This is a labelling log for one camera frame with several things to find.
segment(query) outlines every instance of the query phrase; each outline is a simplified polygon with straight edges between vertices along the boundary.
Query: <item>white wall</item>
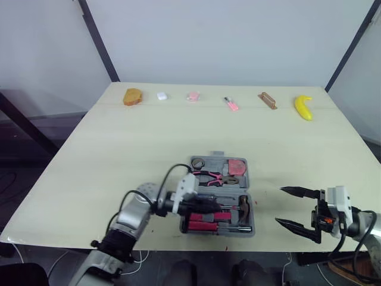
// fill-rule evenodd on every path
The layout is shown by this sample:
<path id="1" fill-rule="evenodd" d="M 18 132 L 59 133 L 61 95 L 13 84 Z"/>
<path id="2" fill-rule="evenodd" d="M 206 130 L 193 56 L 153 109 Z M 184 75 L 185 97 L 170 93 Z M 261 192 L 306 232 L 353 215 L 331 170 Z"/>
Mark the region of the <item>white wall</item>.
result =
<path id="1" fill-rule="evenodd" d="M 0 91 L 25 115 L 87 111 L 109 83 L 77 1 L 0 1 Z"/>
<path id="2" fill-rule="evenodd" d="M 372 23 L 329 95 L 357 132 L 381 144 L 381 16 Z"/>
<path id="3" fill-rule="evenodd" d="M 88 0 L 121 81 L 325 87 L 373 0 Z"/>

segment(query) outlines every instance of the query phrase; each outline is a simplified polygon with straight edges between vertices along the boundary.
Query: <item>gray toolbox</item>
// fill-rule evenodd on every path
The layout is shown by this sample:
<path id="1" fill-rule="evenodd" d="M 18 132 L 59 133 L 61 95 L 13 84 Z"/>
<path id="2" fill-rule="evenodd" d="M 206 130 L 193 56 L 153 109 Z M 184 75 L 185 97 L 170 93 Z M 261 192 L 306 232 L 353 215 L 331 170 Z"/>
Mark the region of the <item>gray toolbox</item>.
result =
<path id="1" fill-rule="evenodd" d="M 254 236 L 254 209 L 251 196 L 247 193 L 247 161 L 244 158 L 224 157 L 224 152 L 214 151 L 211 156 L 192 156 L 190 163 L 193 174 L 199 179 L 197 196 L 215 200 L 221 205 L 221 212 L 182 216 L 181 232 Z"/>

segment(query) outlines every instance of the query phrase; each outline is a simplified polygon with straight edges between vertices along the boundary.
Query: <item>toy banana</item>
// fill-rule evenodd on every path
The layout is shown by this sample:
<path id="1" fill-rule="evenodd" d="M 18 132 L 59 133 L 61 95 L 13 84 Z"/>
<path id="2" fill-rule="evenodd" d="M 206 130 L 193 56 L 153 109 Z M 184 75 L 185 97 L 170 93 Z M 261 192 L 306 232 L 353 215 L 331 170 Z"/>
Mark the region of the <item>toy banana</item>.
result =
<path id="1" fill-rule="evenodd" d="M 295 100 L 295 108 L 298 110 L 298 113 L 303 117 L 305 120 L 311 121 L 313 118 L 313 115 L 311 111 L 308 109 L 308 107 L 304 104 L 304 101 L 311 100 L 312 97 L 306 97 L 305 95 L 301 95 L 296 98 Z"/>

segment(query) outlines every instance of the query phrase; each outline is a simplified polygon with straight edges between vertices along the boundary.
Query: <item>cable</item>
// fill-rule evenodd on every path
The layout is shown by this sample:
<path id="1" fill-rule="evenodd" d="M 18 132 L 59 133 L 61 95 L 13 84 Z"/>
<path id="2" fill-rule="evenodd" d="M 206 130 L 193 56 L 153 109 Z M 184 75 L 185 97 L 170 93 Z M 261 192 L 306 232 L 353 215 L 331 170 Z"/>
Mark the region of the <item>cable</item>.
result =
<path id="1" fill-rule="evenodd" d="M 316 264 L 316 266 L 317 266 L 317 269 L 319 270 L 321 276 L 324 278 L 324 280 L 325 280 L 330 286 L 334 286 L 334 285 L 333 285 L 331 282 L 329 282 L 328 279 L 324 276 L 323 271 L 321 271 L 319 264 Z"/>
<path id="2" fill-rule="evenodd" d="M 164 184 L 165 182 L 167 181 L 167 178 L 169 176 L 169 174 L 172 172 L 172 170 L 176 167 L 179 167 L 179 166 L 183 166 L 185 168 L 188 169 L 188 172 L 191 173 L 192 172 L 192 168 L 190 166 L 188 166 L 187 164 L 175 164 L 173 165 L 167 172 L 167 174 L 165 175 L 164 179 L 163 179 L 163 182 L 161 183 L 160 185 L 160 189 L 159 189 L 159 193 L 157 194 L 157 197 L 156 197 L 156 204 L 158 204 L 159 202 L 159 197 L 160 197 L 160 194 L 161 194 L 161 191 L 163 190 L 163 187 L 164 187 Z"/>
<path id="3" fill-rule="evenodd" d="M 18 196 L 19 196 L 20 194 L 22 194 L 23 192 L 25 192 L 26 189 L 29 189 L 29 190 L 30 190 L 32 186 L 33 186 L 33 184 L 27 186 L 26 188 L 21 189 L 21 191 L 16 192 L 15 194 L 11 195 L 10 197 L 5 198 L 4 201 L 0 202 L 0 206 L 3 206 L 4 204 L 10 203 L 13 199 L 15 199 L 16 197 L 18 197 Z"/>
<path id="4" fill-rule="evenodd" d="M 48 280 L 49 280 L 49 278 L 50 278 L 50 275 L 52 274 L 52 272 L 53 272 L 53 269 L 54 269 L 54 267 L 57 265 L 57 263 L 62 259 L 62 257 L 64 257 L 66 254 L 68 254 L 68 252 L 69 251 L 66 251 L 65 253 L 63 253 L 59 258 L 57 258 L 56 260 L 55 260 L 55 262 L 52 264 L 52 266 L 50 267 L 50 269 L 49 269 L 49 271 L 48 271 Z"/>
<path id="5" fill-rule="evenodd" d="M 282 286 L 284 286 L 284 284 L 285 284 L 285 268 L 286 268 L 287 265 L 290 265 L 291 262 L 292 262 L 292 254 L 291 254 L 291 252 L 289 252 L 289 254 L 290 254 L 290 261 L 288 261 L 285 265 L 283 265 L 283 270 L 282 270 Z"/>
<path id="6" fill-rule="evenodd" d="M 344 244 L 344 240 L 345 240 L 345 232 L 344 231 L 341 231 L 341 239 L 339 241 L 339 244 L 336 246 L 336 248 L 330 254 L 328 254 L 328 259 L 329 259 L 329 261 L 333 265 L 335 265 L 340 270 L 342 270 L 342 271 L 344 271 L 344 272 L 346 272 L 348 274 L 351 274 L 353 276 L 356 276 L 356 278 L 359 281 L 361 281 L 362 283 L 364 283 L 364 284 L 371 284 L 371 283 L 374 283 L 374 282 L 381 282 L 381 279 L 370 277 L 370 276 L 360 275 L 360 274 L 357 273 L 357 270 L 355 269 L 356 268 L 356 264 L 357 264 L 357 256 L 358 256 L 358 253 L 360 251 L 360 248 L 361 248 L 361 246 L 363 246 L 364 241 L 366 240 L 368 235 L 371 233 L 374 225 L 376 224 L 376 220 L 377 220 L 377 214 L 374 211 L 365 210 L 363 212 L 365 212 L 365 213 L 371 213 L 373 215 L 373 220 L 372 220 L 371 224 L 369 225 L 368 230 L 363 235 L 363 237 L 360 239 L 360 242 L 358 243 L 358 245 L 357 245 L 357 247 L 355 249 L 355 253 L 354 253 L 354 256 L 352 258 L 352 268 L 354 267 L 353 271 L 351 271 L 351 270 L 341 266 L 340 264 L 338 264 L 336 262 L 335 259 L 332 258 L 332 254 L 333 253 L 337 253 L 340 250 L 340 248 L 342 247 L 342 245 Z M 345 221 L 345 219 L 342 222 L 344 224 L 344 229 L 346 230 L 346 221 Z"/>
<path id="7" fill-rule="evenodd" d="M 146 261 L 147 260 L 147 258 L 148 258 L 148 255 L 149 255 L 149 250 L 147 250 L 147 255 L 143 258 L 143 260 L 142 261 L 134 261 L 134 263 L 140 263 L 140 262 L 144 262 L 144 261 Z"/>
<path id="8" fill-rule="evenodd" d="M 107 224 L 107 228 L 106 228 L 106 234 L 108 232 L 108 229 L 110 228 L 110 225 L 111 225 L 111 222 L 115 219 L 115 217 L 119 215 L 119 212 L 117 212 L 116 214 L 114 214 L 111 219 L 108 221 L 108 224 Z"/>
<path id="9" fill-rule="evenodd" d="M 135 191 L 134 189 L 132 189 L 131 191 L 128 191 L 127 194 L 124 195 L 124 197 L 123 197 L 123 199 L 122 199 L 122 201 L 121 201 L 121 203 L 120 203 L 119 211 L 122 210 L 124 201 L 126 200 L 127 196 L 128 196 L 129 194 L 131 194 L 131 193 L 140 195 L 142 198 L 144 198 L 144 199 L 147 201 L 147 203 L 149 203 L 149 205 L 151 206 L 151 208 L 154 206 L 153 202 L 151 202 L 151 200 L 150 200 L 145 194 L 143 194 L 143 193 L 141 193 L 141 192 L 139 192 L 139 191 Z"/>
<path id="10" fill-rule="evenodd" d="M 135 271 L 132 271 L 132 272 L 128 272 L 128 273 L 122 273 L 121 275 L 130 275 L 130 274 L 134 274 L 136 272 L 138 272 L 141 268 L 142 268 L 142 252 L 139 250 L 139 253 L 140 253 L 140 261 L 137 262 L 139 264 L 139 267 L 135 270 Z"/>
<path id="11" fill-rule="evenodd" d="M 0 191 L 0 195 L 1 194 L 3 194 L 3 193 L 5 193 L 5 191 L 16 181 L 16 179 L 17 179 L 17 174 L 15 173 L 15 172 L 7 172 L 7 173 L 5 173 L 4 175 L 2 175 L 1 177 L 0 177 L 0 180 L 2 179 L 2 178 L 4 178 L 4 177 L 6 177 L 6 176 L 8 176 L 8 175 L 13 175 L 13 179 L 12 179 L 12 181 L 4 188 L 4 189 L 2 189 L 1 191 Z"/>
<path id="12" fill-rule="evenodd" d="M 24 263 L 24 259 L 23 259 L 23 256 L 21 255 L 21 252 L 18 250 L 17 246 L 15 244 L 13 244 L 13 247 L 16 249 L 17 253 L 18 253 L 18 256 L 20 256 L 20 259 L 21 259 L 21 263 Z"/>
<path id="13" fill-rule="evenodd" d="M 355 249 L 355 254 L 353 256 L 353 260 L 352 260 L 352 268 L 353 268 L 353 273 L 354 275 L 356 276 L 356 278 L 358 280 L 360 280 L 362 283 L 365 283 L 365 284 L 372 284 L 374 282 L 381 282 L 381 279 L 377 279 L 377 278 L 372 278 L 372 277 L 367 277 L 367 278 L 362 278 L 360 277 L 360 275 L 358 274 L 357 272 L 357 256 L 358 256 L 358 253 L 360 251 L 360 248 L 361 246 L 363 246 L 365 240 L 368 238 L 369 234 L 371 233 L 372 229 L 374 228 L 374 225 L 376 224 L 376 221 L 377 221 L 377 214 L 372 211 L 372 210 L 363 210 L 364 213 L 371 213 L 372 214 L 372 221 L 368 227 L 368 230 L 365 232 L 364 236 L 360 239 L 356 249 Z"/>
<path id="14" fill-rule="evenodd" d="M 135 191 L 134 189 L 132 189 L 131 191 L 128 191 L 128 192 L 124 195 L 124 197 L 123 197 L 123 199 L 122 199 L 122 201 L 121 201 L 121 203 L 120 203 L 118 212 L 115 213 L 115 214 L 111 217 L 111 219 L 108 221 L 108 225 L 107 225 L 107 228 L 106 228 L 106 234 L 107 234 L 107 232 L 108 232 L 108 229 L 110 228 L 111 222 L 113 221 L 113 219 L 114 219 L 117 215 L 119 215 L 120 211 L 121 211 L 122 208 L 123 208 L 124 201 L 126 200 L 127 196 L 128 196 L 129 194 L 131 194 L 131 193 L 140 195 L 142 198 L 144 198 L 144 199 L 146 200 L 147 203 L 149 203 L 149 205 L 151 206 L 151 208 L 154 207 L 153 202 L 151 202 L 151 200 L 150 200 L 145 194 L 143 194 L 143 193 L 141 193 L 141 192 L 139 192 L 139 191 Z"/>

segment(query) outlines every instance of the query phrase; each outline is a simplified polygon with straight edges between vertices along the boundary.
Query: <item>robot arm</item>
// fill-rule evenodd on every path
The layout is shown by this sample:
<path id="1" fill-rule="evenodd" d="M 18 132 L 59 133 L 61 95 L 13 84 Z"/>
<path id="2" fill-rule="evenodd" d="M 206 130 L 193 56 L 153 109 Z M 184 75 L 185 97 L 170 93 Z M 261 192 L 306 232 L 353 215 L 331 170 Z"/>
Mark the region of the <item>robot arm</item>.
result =
<path id="1" fill-rule="evenodd" d="M 214 213 L 220 206 L 210 200 L 196 199 L 198 179 L 188 173 L 180 180 L 176 192 L 160 191 L 153 183 L 145 183 L 119 212 L 106 236 L 99 243 L 92 241 L 92 250 L 69 286 L 110 286 L 117 279 L 123 265 L 132 263 L 132 249 L 142 235 L 153 213 L 166 216 L 168 212 L 189 216 L 190 213 Z"/>
<path id="2" fill-rule="evenodd" d="M 312 211 L 311 216 L 311 226 L 314 229 L 306 229 L 302 224 L 286 219 L 275 218 L 277 222 L 294 234 L 309 238 L 316 243 L 321 243 L 321 231 L 328 232 L 333 237 L 340 238 L 342 243 L 345 237 L 351 237 L 353 240 L 359 241 L 355 256 L 356 252 L 358 252 L 364 244 L 369 252 L 374 270 L 378 276 L 381 277 L 380 213 L 376 214 L 373 211 L 361 211 L 353 207 L 344 186 L 328 188 L 327 201 L 325 199 L 326 192 L 324 190 L 311 190 L 301 188 L 300 186 L 286 186 L 281 188 L 281 190 L 297 197 L 317 199 L 317 205 L 315 210 Z M 356 273 L 355 259 L 353 268 Z"/>

